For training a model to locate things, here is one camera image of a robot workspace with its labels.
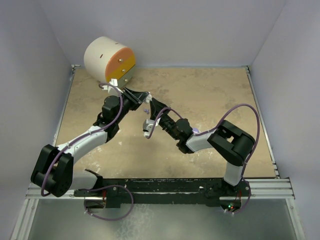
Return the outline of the aluminium frame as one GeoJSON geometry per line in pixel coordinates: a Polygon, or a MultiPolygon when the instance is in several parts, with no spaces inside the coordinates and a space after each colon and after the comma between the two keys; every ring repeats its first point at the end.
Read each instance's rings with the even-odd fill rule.
{"type": "MultiPolygon", "coordinates": [[[[250,70],[233,68],[140,68],[128,84],[150,91],[177,110],[200,131],[212,128],[233,106],[257,108],[250,70]]],[[[75,165],[105,178],[175,177],[199,180],[221,177],[226,162],[213,149],[180,153],[175,142],[157,129],[150,140],[142,135],[147,115],[132,112],[108,144],[97,147],[75,165]]],[[[136,203],[117,209],[84,211],[84,198],[68,191],[60,198],[42,197],[30,184],[14,228],[14,240],[303,240],[305,233],[289,178],[279,175],[264,125],[258,147],[245,172],[252,196],[240,213],[220,207],[136,203]]]]}

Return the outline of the white earbud charging case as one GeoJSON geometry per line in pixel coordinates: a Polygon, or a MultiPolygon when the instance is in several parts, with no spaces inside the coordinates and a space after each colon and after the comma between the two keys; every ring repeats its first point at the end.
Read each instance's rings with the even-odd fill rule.
{"type": "Polygon", "coordinates": [[[152,100],[152,95],[151,95],[151,94],[148,94],[148,96],[147,96],[146,99],[145,99],[145,102],[146,102],[147,104],[149,104],[151,100],[152,100]]]}

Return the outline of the round mini drawer cabinet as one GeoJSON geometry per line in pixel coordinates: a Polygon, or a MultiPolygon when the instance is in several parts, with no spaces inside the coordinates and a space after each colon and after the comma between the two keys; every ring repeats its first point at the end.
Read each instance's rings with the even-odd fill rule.
{"type": "Polygon", "coordinates": [[[86,71],[101,83],[117,80],[123,88],[133,77],[136,58],[133,50],[106,36],[95,39],[83,56],[86,71]]]}

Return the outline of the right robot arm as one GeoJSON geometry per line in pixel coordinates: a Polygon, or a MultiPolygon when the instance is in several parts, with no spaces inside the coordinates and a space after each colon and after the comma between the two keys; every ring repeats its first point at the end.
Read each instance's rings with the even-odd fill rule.
{"type": "Polygon", "coordinates": [[[256,109],[242,103],[228,110],[215,127],[200,133],[193,132],[188,119],[179,117],[173,120],[168,116],[175,110],[164,103],[152,98],[150,104],[150,118],[143,123],[143,133],[150,139],[157,126],[177,141],[176,146],[184,154],[193,154],[200,150],[215,149],[226,161],[226,171],[223,176],[222,190],[228,196],[235,195],[240,190],[246,165],[253,155],[260,136],[260,119],[256,109]],[[257,134],[253,138],[236,125],[226,120],[226,117],[239,107],[250,108],[256,117],[257,134]]]}

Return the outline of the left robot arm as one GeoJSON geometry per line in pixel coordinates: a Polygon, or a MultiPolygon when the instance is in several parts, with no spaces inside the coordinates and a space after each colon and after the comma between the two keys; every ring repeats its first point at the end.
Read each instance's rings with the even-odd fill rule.
{"type": "Polygon", "coordinates": [[[119,90],[117,87],[114,90],[115,94],[105,98],[101,112],[87,131],[66,143],[47,144],[41,149],[30,178],[41,188],[41,196],[61,197],[68,190],[83,189],[91,196],[101,194],[102,177],[91,170],[74,173],[74,164],[93,149],[109,142],[118,133],[119,123],[125,115],[152,98],[147,91],[119,90]]]}

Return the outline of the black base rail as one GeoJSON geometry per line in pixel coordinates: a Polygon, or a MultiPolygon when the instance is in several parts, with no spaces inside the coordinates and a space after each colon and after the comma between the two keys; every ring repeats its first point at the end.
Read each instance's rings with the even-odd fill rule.
{"type": "Polygon", "coordinates": [[[221,177],[104,178],[96,174],[93,187],[76,189],[89,208],[119,208],[123,204],[205,205],[234,212],[251,197],[250,184],[232,186],[221,177]]]}

